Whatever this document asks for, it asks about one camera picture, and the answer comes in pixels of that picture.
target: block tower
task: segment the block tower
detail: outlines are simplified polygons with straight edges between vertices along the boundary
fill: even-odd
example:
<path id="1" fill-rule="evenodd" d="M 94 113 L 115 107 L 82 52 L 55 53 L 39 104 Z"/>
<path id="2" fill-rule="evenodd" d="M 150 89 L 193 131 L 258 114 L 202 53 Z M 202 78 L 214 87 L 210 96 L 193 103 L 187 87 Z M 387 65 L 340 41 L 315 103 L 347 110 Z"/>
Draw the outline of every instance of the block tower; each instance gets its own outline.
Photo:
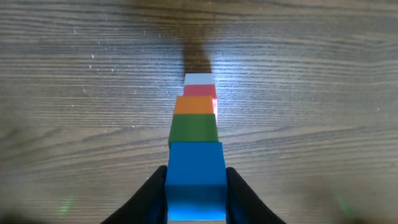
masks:
<path id="1" fill-rule="evenodd" d="M 165 191 L 169 219 L 225 220 L 226 167 L 218 141 L 217 94 L 211 73 L 185 75 L 169 136 Z"/>

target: colored block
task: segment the colored block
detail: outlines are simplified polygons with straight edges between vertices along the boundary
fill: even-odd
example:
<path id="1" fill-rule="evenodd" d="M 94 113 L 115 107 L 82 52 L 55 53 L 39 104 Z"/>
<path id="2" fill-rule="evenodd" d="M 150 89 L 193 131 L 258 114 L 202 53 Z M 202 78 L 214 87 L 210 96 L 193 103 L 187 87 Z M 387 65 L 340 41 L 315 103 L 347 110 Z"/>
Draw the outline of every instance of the colored block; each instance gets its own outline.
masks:
<path id="1" fill-rule="evenodd" d="M 165 191 L 169 219 L 225 220 L 226 169 L 220 142 L 173 142 Z"/>
<path id="2" fill-rule="evenodd" d="M 213 112 L 217 117 L 217 92 L 216 85 L 186 85 L 184 86 L 184 96 L 212 96 Z"/>
<path id="3" fill-rule="evenodd" d="M 169 136 L 171 142 L 218 142 L 214 114 L 175 114 Z"/>
<path id="4" fill-rule="evenodd" d="M 211 96 L 178 96 L 174 114 L 212 114 L 213 98 Z"/>
<path id="5" fill-rule="evenodd" d="M 212 73 L 185 74 L 184 85 L 212 85 L 214 84 Z"/>

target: white block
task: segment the white block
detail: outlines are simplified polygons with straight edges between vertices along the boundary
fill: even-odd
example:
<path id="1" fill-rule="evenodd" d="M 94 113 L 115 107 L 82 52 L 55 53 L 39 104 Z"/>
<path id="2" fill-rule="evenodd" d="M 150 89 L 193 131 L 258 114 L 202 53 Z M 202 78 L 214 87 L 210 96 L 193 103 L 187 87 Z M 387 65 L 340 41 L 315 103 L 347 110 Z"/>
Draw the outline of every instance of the white block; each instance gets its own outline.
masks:
<path id="1" fill-rule="evenodd" d="M 185 74 L 184 85 L 211 85 L 214 84 L 212 73 Z"/>

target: wooden table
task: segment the wooden table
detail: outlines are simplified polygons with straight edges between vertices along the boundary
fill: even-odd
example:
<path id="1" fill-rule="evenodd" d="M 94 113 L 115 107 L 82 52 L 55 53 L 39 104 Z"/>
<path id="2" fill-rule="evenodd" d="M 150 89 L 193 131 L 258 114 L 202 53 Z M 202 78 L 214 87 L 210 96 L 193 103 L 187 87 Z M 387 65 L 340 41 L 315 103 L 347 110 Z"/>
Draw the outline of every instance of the wooden table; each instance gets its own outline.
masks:
<path id="1" fill-rule="evenodd" d="M 0 214 L 104 220 L 167 163 L 188 72 L 287 223 L 397 223 L 398 4 L 375 0 L 0 2 Z"/>

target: red block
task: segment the red block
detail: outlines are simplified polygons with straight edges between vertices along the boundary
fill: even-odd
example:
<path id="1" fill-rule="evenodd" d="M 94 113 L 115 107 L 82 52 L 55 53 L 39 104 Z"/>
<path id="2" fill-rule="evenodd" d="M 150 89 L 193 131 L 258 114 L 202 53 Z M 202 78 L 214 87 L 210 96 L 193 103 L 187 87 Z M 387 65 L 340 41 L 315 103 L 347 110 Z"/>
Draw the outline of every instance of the red block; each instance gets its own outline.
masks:
<path id="1" fill-rule="evenodd" d="M 212 96 L 214 114 L 217 118 L 217 92 L 216 86 L 212 85 L 185 85 L 184 96 Z"/>

